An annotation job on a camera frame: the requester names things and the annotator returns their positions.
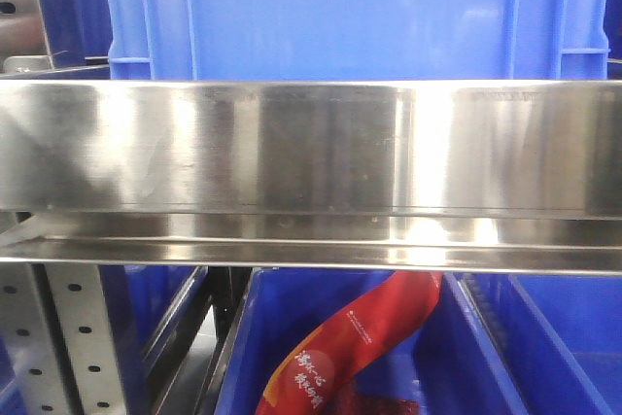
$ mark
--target metal shelf lip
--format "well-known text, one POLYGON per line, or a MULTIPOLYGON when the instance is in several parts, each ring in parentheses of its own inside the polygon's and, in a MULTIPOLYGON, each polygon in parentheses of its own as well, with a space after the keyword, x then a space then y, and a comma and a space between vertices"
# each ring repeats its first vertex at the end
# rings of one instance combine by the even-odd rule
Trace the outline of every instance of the metal shelf lip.
POLYGON ((622 272, 622 82, 0 82, 25 261, 622 272))

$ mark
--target stainless steel shelf edge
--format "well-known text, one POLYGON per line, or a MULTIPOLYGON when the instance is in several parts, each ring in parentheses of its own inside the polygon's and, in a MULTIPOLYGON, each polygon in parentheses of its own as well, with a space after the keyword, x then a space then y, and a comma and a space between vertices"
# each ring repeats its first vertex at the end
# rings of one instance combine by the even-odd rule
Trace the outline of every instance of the stainless steel shelf edge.
POLYGON ((621 240, 616 220, 43 213, 0 261, 622 274, 621 240))
POLYGON ((621 82, 0 82, 1 260, 622 271, 621 82))
POLYGON ((619 217, 621 113, 619 82, 7 80, 0 209, 619 217))

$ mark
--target blue crate wall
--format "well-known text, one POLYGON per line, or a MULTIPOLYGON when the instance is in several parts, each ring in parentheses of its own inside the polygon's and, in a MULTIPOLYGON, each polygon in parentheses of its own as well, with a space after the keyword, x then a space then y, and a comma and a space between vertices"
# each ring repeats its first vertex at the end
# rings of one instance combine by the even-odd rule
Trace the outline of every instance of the blue crate wall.
POLYGON ((116 78, 604 78, 605 0, 110 0, 116 78))

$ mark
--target metal rack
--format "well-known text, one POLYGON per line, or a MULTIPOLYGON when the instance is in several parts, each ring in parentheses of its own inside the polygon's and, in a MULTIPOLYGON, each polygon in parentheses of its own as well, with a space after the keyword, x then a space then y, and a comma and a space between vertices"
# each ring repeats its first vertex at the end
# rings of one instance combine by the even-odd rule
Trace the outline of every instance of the metal rack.
POLYGON ((1 286, 39 310, 30 337, 49 341, 52 372, 38 376, 65 375, 67 413, 165 413, 198 367, 191 410, 209 413, 248 277, 231 266, 622 272, 616 82, 3 81, 0 109, 0 210, 33 214, 0 234, 3 281, 22 281, 1 286), (210 267, 143 363, 121 356, 126 288, 102 266, 125 263, 210 267), (197 366, 210 305, 218 339, 197 366), (104 329, 96 354, 81 328, 104 329), (192 331, 176 346, 172 329, 192 331))

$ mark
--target blue plastic crate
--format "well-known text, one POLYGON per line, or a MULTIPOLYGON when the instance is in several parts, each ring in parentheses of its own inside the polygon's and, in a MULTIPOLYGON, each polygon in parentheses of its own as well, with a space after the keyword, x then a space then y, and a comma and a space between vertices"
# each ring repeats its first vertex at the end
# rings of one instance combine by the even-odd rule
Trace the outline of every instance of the blue plastic crate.
POLYGON ((474 278, 483 314, 533 413, 622 413, 621 279, 474 278))
POLYGON ((0 339, 0 414, 26 415, 26 408, 19 394, 11 361, 0 339))
MULTIPOLYGON (((253 415, 271 373, 308 332, 388 271, 265 270, 254 276, 216 415, 253 415)), ((365 394, 415 399, 421 414, 527 414, 458 282, 445 276, 422 329, 357 377, 365 394)))
POLYGON ((110 0, 114 78, 604 78, 605 0, 110 0))

